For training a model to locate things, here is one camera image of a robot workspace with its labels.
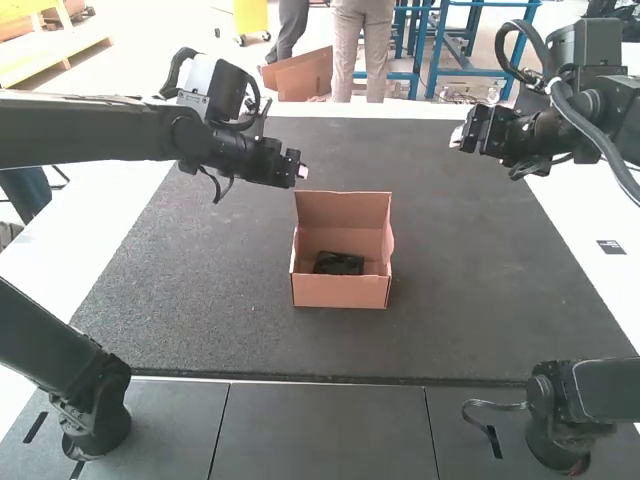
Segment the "person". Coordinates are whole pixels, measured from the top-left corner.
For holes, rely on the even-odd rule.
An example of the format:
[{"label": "person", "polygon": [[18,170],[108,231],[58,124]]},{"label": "person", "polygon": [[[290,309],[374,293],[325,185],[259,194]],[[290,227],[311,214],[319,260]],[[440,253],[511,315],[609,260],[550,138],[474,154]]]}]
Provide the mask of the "person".
[{"label": "person", "polygon": [[265,57],[267,65],[293,56],[293,46],[307,29],[309,0],[280,0],[280,33],[271,51]]},{"label": "person", "polygon": [[384,101],[395,0],[333,0],[332,100],[350,102],[360,31],[364,29],[367,102]]}]

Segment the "cardboard box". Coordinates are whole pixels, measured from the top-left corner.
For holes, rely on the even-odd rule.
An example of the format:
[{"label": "cardboard box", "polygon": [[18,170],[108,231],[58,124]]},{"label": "cardboard box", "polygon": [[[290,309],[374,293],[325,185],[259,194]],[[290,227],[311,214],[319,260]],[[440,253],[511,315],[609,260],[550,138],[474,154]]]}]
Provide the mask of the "cardboard box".
[{"label": "cardboard box", "polygon": [[8,22],[0,23],[0,42],[20,37],[33,32],[33,23],[30,17],[16,18]]},{"label": "cardboard box", "polygon": [[[391,286],[391,193],[296,191],[298,225],[291,253],[296,307],[387,307]],[[364,275],[317,275],[320,251],[365,258]]]},{"label": "cardboard box", "polygon": [[264,86],[281,102],[306,102],[331,92],[333,47],[305,53],[262,67]]}]

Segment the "shoe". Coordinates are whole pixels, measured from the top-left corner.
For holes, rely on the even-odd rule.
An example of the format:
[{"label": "shoe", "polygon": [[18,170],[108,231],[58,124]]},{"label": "shoe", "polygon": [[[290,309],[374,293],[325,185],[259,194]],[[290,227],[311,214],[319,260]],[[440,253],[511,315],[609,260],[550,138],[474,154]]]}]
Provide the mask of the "shoe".
[{"label": "shoe", "polygon": [[24,227],[15,223],[0,222],[0,252],[20,235]]}]

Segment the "person's leg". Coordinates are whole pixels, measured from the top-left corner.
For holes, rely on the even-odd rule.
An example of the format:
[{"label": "person's leg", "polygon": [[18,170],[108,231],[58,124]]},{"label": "person's leg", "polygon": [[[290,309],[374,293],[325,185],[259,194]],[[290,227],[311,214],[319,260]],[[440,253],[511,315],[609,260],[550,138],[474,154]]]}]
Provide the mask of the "person's leg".
[{"label": "person's leg", "polygon": [[364,21],[367,102],[382,103],[387,88],[389,39],[395,0],[368,0]]},{"label": "person's leg", "polygon": [[0,187],[25,225],[33,220],[52,198],[49,181],[41,167],[0,170]]},{"label": "person's leg", "polygon": [[307,29],[309,0],[280,0],[280,33],[278,40],[265,57],[267,63],[286,60],[293,56],[293,46]]},{"label": "person's leg", "polygon": [[358,38],[364,15],[353,8],[353,0],[334,0],[333,4],[333,77],[331,99],[348,103],[353,91],[353,71],[358,54]]}]

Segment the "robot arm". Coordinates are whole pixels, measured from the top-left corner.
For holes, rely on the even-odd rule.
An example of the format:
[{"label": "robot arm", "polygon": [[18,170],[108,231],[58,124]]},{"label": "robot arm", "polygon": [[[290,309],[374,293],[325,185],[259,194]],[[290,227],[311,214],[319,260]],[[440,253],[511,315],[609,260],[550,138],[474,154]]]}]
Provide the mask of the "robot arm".
[{"label": "robot arm", "polygon": [[[176,87],[180,66],[193,59],[188,90]],[[240,123],[247,84],[254,99]],[[0,169],[93,160],[179,160],[195,175],[205,168],[234,178],[290,188],[307,169],[298,150],[262,135],[255,81],[246,72],[190,49],[174,57],[161,96],[43,95],[0,90]],[[177,103],[166,101],[176,97]],[[60,411],[64,453],[74,460],[107,454],[126,438],[131,418],[123,404],[131,370],[117,356],[55,318],[0,278],[0,364],[49,393]]]},{"label": "robot arm", "polygon": [[[506,60],[502,46],[511,30],[532,41],[544,75]],[[516,105],[475,106],[450,146],[500,159],[513,180],[546,176],[570,159],[588,164],[604,157],[625,193],[640,204],[640,185],[626,164],[640,164],[640,80],[621,65],[619,20],[582,19],[546,42],[529,24],[513,20],[496,35],[496,55],[522,82]],[[559,154],[565,155],[554,159]]]},{"label": "robot arm", "polygon": [[[519,30],[532,41],[545,74],[518,70],[504,56],[504,36]],[[621,64],[621,25],[616,19],[582,19],[546,42],[514,20],[496,35],[503,69],[522,82],[514,108],[476,105],[450,146],[498,158],[509,177],[549,175],[557,163],[596,163],[603,157],[627,195],[640,205],[640,186],[626,162],[640,165],[640,79]],[[554,159],[565,154],[561,159]],[[547,361],[536,365],[522,404],[471,399],[463,418],[490,437],[466,409],[527,408],[524,432],[535,458],[563,475],[587,470],[595,442],[619,423],[640,422],[640,358]]]}]

